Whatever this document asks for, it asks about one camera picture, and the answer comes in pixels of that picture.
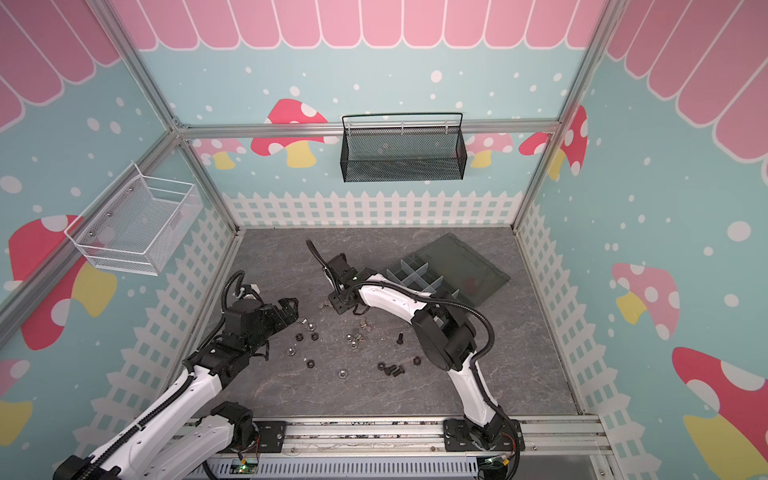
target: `wire basket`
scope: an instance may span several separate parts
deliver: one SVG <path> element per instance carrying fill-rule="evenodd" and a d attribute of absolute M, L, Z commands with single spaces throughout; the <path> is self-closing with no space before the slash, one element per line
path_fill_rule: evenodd
<path fill-rule="evenodd" d="M 83 221 L 91 204 L 65 233 L 96 268 L 157 276 L 202 211 L 203 201 L 195 184 L 136 170 L 103 207 Z"/>
<path fill-rule="evenodd" d="M 463 179 L 462 119 L 461 113 L 345 115 L 344 181 Z"/>

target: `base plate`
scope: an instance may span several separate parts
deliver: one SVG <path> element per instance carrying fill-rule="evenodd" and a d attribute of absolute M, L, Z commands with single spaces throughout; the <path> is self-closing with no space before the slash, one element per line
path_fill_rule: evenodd
<path fill-rule="evenodd" d="M 502 432 L 498 435 L 496 440 L 490 445 L 487 451 L 490 452 L 510 452 L 512 442 L 509 435 L 515 439 L 516 447 L 520 451 L 525 450 L 525 440 L 523 439 L 523 432 L 520 430 L 520 422 L 512 420 L 512 430 L 506 425 L 502 425 Z M 447 452 L 482 452 L 484 451 L 477 446 L 469 435 L 471 424 L 465 419 L 447 419 L 442 423 L 442 430 L 445 433 L 445 450 Z"/>

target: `white picket fence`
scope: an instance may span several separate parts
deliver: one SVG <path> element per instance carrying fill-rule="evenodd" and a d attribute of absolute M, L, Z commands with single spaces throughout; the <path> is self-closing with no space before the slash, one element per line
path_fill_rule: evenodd
<path fill-rule="evenodd" d="M 646 453 L 641 437 L 645 428 L 632 422 L 627 412 L 631 398 L 619 393 L 614 380 L 617 370 L 604 361 L 605 346 L 594 341 L 594 323 L 587 323 L 587 306 L 576 299 L 578 287 L 568 282 L 570 270 L 563 270 L 563 256 L 557 242 L 549 239 L 545 217 L 532 204 L 523 220 L 524 255 L 533 268 L 533 280 L 544 300 L 544 310 L 555 340 L 564 353 L 566 368 L 572 372 L 574 389 L 587 405 L 587 413 L 599 415 L 621 471 L 627 480 L 657 480 L 661 460 Z"/>
<path fill-rule="evenodd" d="M 197 223 L 200 231 L 192 233 L 191 245 L 184 244 L 184 256 L 172 259 L 176 273 L 166 273 L 166 289 L 156 290 L 157 306 L 146 309 L 147 325 L 134 328 L 136 344 L 121 350 L 123 368 L 107 374 L 109 393 L 91 400 L 95 411 L 91 424 L 72 432 L 78 441 L 76 455 L 102 445 L 132 422 L 162 393 L 178 365 L 179 348 L 192 330 L 231 235 L 215 210 L 204 209 Z"/>
<path fill-rule="evenodd" d="M 224 194 L 224 200 L 237 222 L 244 227 L 386 227 L 413 225 L 439 227 L 503 227 L 512 223 L 522 202 L 523 193 L 513 197 L 506 192 L 493 197 L 491 192 L 478 196 L 475 192 L 462 196 L 460 192 L 435 196 L 413 192 L 400 196 L 397 192 L 385 197 L 363 193 L 355 197 L 347 192 L 340 197 L 320 193 L 308 197 L 301 193 L 282 197 L 270 193 L 267 198 L 253 194 L 236 198 Z"/>

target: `red mushroom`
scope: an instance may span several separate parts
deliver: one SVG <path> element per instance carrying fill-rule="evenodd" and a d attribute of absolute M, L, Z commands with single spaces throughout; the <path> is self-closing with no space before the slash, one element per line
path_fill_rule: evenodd
<path fill-rule="evenodd" d="M 218 170 L 235 168 L 235 163 L 227 152 L 233 151 L 238 154 L 246 152 L 243 144 L 236 138 L 198 138 L 192 142 L 192 146 L 204 164 L 210 165 L 210 159 L 213 157 L 214 165 Z"/>
<path fill-rule="evenodd" d="M 278 101 L 264 123 L 268 124 L 326 124 L 328 121 L 317 110 L 292 98 Z M 284 138 L 254 138 L 250 149 L 257 155 L 268 157 L 281 151 L 288 152 L 288 166 L 292 168 L 312 167 L 317 159 L 310 151 L 308 142 L 317 141 L 321 144 L 335 144 L 337 137 L 284 137 Z"/>
<path fill-rule="evenodd" d="M 579 106 L 576 117 L 574 117 L 571 127 L 565 132 L 565 139 L 555 154 L 552 165 L 549 166 L 548 173 L 552 180 L 560 180 L 560 168 L 566 158 L 574 177 L 579 174 L 584 165 L 584 156 L 587 154 L 587 133 L 587 111 L 584 107 Z M 523 155 L 537 154 L 544 150 L 546 141 L 546 134 L 541 132 L 533 134 L 520 145 L 520 153 Z"/>
<path fill-rule="evenodd" d="M 670 273 L 658 268 L 616 263 L 613 276 L 612 288 L 619 284 L 629 290 L 627 295 L 616 299 L 624 319 L 635 325 L 640 315 L 648 311 L 656 333 L 662 340 L 669 340 L 680 318 L 680 294 Z"/>
<path fill-rule="evenodd" d="M 723 479 L 768 473 L 768 382 L 684 347 L 672 351 L 672 365 L 686 386 L 717 413 L 707 419 L 683 418 L 712 471 Z"/>
<path fill-rule="evenodd" d="M 489 166 L 491 164 L 492 151 L 501 151 L 508 154 L 515 148 L 510 134 L 472 135 L 464 144 L 467 146 L 467 153 L 475 156 L 470 165 L 472 168 L 486 168 Z"/>
<path fill-rule="evenodd" d="M 5 283 L 7 290 L 16 288 L 26 280 L 41 261 L 66 237 L 64 229 L 77 217 L 58 215 L 27 223 L 16 230 L 8 240 L 11 271 L 14 280 Z M 83 304 L 91 316 L 98 316 L 106 308 L 118 287 L 118 279 L 111 273 L 96 270 L 81 258 L 56 283 L 22 325 L 22 336 L 30 349 L 47 348 L 61 336 L 69 315 L 71 299 Z"/>

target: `white wire basket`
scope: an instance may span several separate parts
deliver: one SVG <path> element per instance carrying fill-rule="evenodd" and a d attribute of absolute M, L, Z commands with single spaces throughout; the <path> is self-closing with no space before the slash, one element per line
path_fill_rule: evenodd
<path fill-rule="evenodd" d="M 89 205 L 65 234 L 96 268 L 157 276 L 200 214 L 203 201 L 195 184 L 148 177 L 133 167 L 135 176 L 83 222 Z"/>

